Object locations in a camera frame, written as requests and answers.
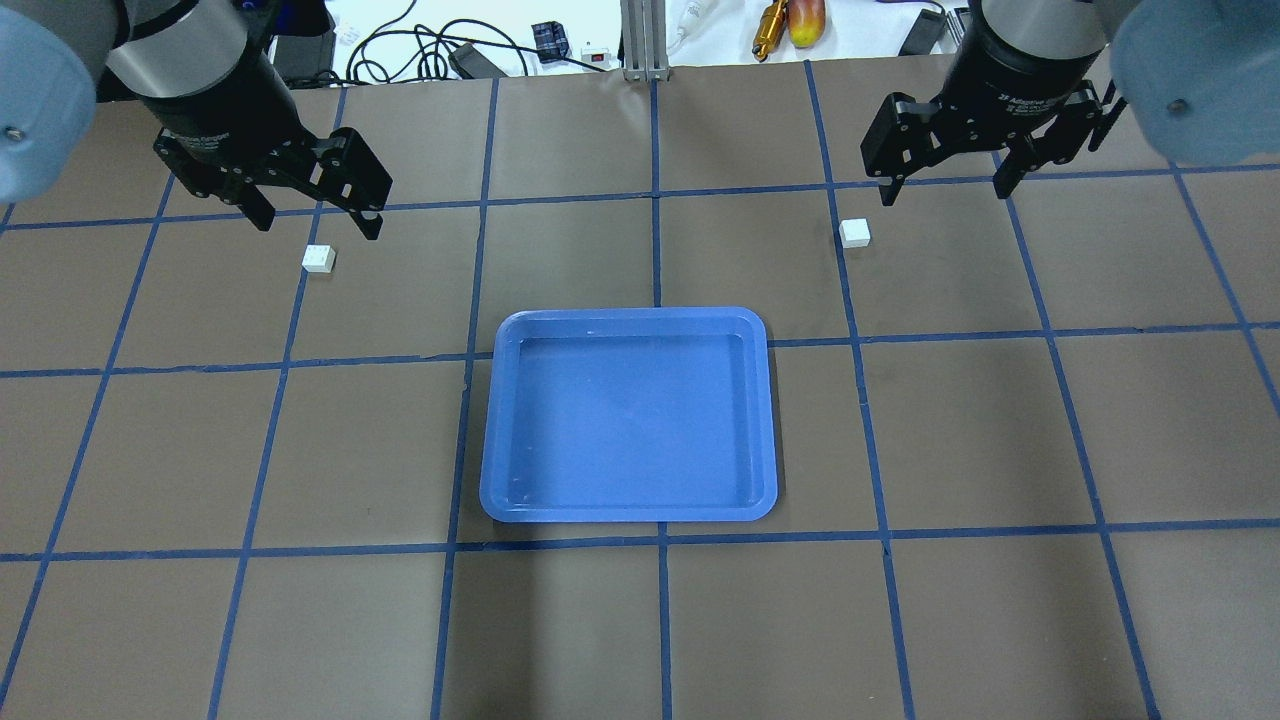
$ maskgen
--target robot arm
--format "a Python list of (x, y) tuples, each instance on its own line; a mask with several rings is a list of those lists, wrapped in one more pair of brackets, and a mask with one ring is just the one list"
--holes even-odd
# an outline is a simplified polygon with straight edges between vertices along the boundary
[[(1085, 141), (1097, 150), (1126, 105), (1172, 160), (1280, 151), (1280, 3), (970, 0), (970, 14), (938, 95), (890, 94), (863, 138), (884, 205), (922, 168), (1004, 149), (992, 181), (1007, 197), (1027, 173), (1070, 163)], [(1108, 40), (1115, 87), (1100, 99), (1084, 74)], [(1124, 97), (1105, 108), (1116, 88)]]
[[(35, 33), (44, 55), (15, 58), (9, 47), (20, 33)], [(342, 208), (365, 237), (378, 237), (390, 176), (355, 129), (319, 138), (302, 126), (228, 0), (0, 0), (0, 92), (26, 102), (0, 109), (8, 136), (0, 200), (52, 183), (88, 126), (105, 64), (160, 120), (154, 149), (191, 193), (218, 196), (265, 231), (275, 209), (259, 186), (292, 187)], [(50, 83), (50, 58), (76, 82)]]

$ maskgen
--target metal frame post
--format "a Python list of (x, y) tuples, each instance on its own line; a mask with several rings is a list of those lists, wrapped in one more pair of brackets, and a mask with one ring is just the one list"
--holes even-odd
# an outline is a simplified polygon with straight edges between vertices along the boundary
[(621, 0), (622, 37), (626, 51), (622, 77), (628, 81), (667, 79), (666, 0)]

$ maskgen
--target blue tray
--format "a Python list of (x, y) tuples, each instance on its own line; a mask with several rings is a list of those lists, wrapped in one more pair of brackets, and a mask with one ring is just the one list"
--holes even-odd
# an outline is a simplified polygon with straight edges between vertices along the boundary
[(755, 313), (536, 310), (498, 328), (480, 471), (494, 519), (755, 520), (777, 498)]

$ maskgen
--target white block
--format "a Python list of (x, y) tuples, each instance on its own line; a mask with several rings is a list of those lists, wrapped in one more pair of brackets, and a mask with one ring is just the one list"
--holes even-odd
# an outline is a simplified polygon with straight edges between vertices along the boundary
[(337, 256), (332, 245), (308, 245), (302, 254), (302, 269), (308, 273), (328, 273), (333, 270), (333, 259)]
[(867, 218), (840, 220), (840, 243), (845, 247), (867, 247), (872, 243), (872, 228)]

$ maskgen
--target gold connector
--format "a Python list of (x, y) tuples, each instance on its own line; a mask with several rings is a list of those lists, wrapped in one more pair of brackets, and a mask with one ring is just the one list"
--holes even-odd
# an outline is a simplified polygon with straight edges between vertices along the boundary
[(777, 50), (782, 40), (782, 28), (787, 24), (787, 0), (773, 0), (773, 4), (764, 9), (760, 15), (760, 29), (755, 31), (755, 42), (751, 44), (751, 55), (760, 63)]

